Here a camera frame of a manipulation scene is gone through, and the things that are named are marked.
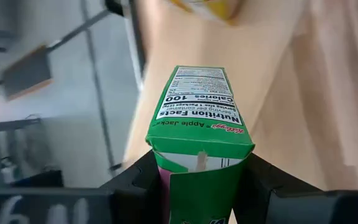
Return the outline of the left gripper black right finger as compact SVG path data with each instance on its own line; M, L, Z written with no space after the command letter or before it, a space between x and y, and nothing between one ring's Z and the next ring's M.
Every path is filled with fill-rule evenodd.
M240 224L358 223L358 190L324 191L250 154L233 210Z

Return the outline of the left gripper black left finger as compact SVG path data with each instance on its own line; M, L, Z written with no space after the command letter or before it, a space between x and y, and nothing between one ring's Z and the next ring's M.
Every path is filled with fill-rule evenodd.
M161 223L160 177L149 151L99 188L67 188L51 170L0 189L0 223Z

